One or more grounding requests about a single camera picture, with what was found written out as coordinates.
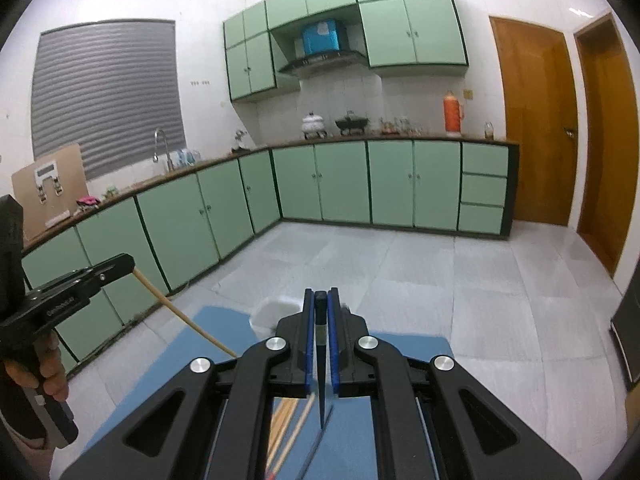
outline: brown countertop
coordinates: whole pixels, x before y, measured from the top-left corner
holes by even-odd
[[[59,224],[54,225],[52,228],[47,229],[46,231],[41,232],[35,238],[32,238],[24,245],[23,256],[26,256],[31,251],[35,250],[40,245],[45,242],[51,240],[54,236],[61,233],[62,231],[73,227],[74,225],[80,223],[82,220],[90,218],[91,216],[103,211],[105,209],[110,208],[113,205],[116,205],[127,198],[131,198],[134,195],[142,193],[148,189],[151,189],[155,186],[160,186],[161,184],[165,184],[177,178],[187,176],[191,173],[196,173],[197,171],[206,170],[211,166],[216,166],[217,164],[222,164],[223,162],[227,162],[229,160],[235,160],[241,156],[251,155],[252,153],[260,153],[268,149],[277,149],[277,148],[290,148],[292,146],[307,146],[310,144],[325,144],[330,142],[351,142],[355,140],[394,140],[394,139],[404,139],[404,140],[464,140],[465,142],[473,142],[476,144],[494,144],[497,146],[517,146],[518,143],[512,140],[485,140],[482,138],[476,137],[447,137],[444,135],[408,135],[408,134],[388,134],[388,135],[365,135],[365,136],[341,136],[341,137],[325,137],[324,139],[300,139],[300,140],[291,140],[288,142],[280,142],[277,144],[270,144],[269,146],[261,146],[255,148],[253,150],[249,150],[247,152],[242,153],[229,153],[228,155],[221,156],[219,158],[211,158],[208,160],[203,160],[198,162],[194,166],[189,166],[188,168],[180,168],[179,170],[172,171],[171,173],[166,173],[164,175],[155,176],[153,178],[144,180],[137,184],[134,184],[131,187],[128,187],[120,192],[118,196],[114,198],[103,200],[100,206],[96,209],[92,209],[90,211],[86,211],[84,213],[80,213],[70,218],[67,218],[60,222]]]

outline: silver screw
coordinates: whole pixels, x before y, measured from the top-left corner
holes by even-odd
[[[358,344],[361,348],[371,350],[378,346],[378,340],[372,335],[364,335],[360,339],[358,339]]]
[[[211,361],[209,361],[206,357],[198,357],[197,359],[191,361],[189,368],[191,368],[192,372],[201,374],[211,368]]]
[[[438,370],[448,372],[453,368],[454,362],[453,359],[448,355],[439,355],[438,357],[436,357],[436,360],[433,362],[433,364]]]
[[[270,339],[267,339],[266,345],[269,350],[276,351],[282,350],[287,345],[287,342],[284,341],[284,339],[281,337],[272,337]]]

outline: white wall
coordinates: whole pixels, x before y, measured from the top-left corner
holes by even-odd
[[[247,5],[259,0],[246,0]],[[317,80],[303,82],[299,94],[270,99],[258,105],[260,132],[273,142],[299,137],[302,116],[313,109],[332,121],[347,109],[365,114],[377,123],[380,116],[408,116],[412,123],[432,132],[444,130],[442,97],[447,89],[462,100],[462,89],[474,91],[474,100],[464,102],[466,119],[463,132],[481,135],[485,121],[494,124],[495,135],[505,136],[504,94],[495,40],[489,16],[514,18],[564,32],[569,49],[578,104],[578,163],[569,225],[577,228],[584,196],[587,165],[588,125],[584,81],[574,34],[598,17],[611,12],[606,0],[455,0],[465,35],[469,70],[463,78],[409,77],[380,79],[375,74],[353,68],[341,74],[332,72]],[[640,53],[620,20],[621,31],[632,75],[640,89]],[[625,248],[614,281],[626,290],[640,254],[640,186]]]
[[[115,18],[175,20],[178,89],[187,145],[212,157],[228,152],[237,128],[257,137],[255,105],[232,107],[226,86],[222,21],[244,0],[33,0],[0,52],[0,195],[11,175],[31,164],[31,78],[40,33],[73,23]],[[191,81],[209,85],[192,86]],[[89,184],[100,195],[108,184],[125,187],[161,171],[150,160]]]

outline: window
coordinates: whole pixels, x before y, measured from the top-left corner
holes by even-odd
[[[174,22],[100,22],[40,36],[31,93],[34,158],[77,142],[90,180],[151,158],[156,128],[170,150],[186,145]]]

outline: sleeve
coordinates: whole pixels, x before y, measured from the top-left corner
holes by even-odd
[[[9,435],[13,439],[15,445],[22,455],[27,459],[31,468],[35,471],[41,480],[49,480],[49,470],[53,460],[54,449],[49,445],[45,438],[24,438],[18,434],[4,420],[4,416],[0,413],[0,421],[7,428]]]

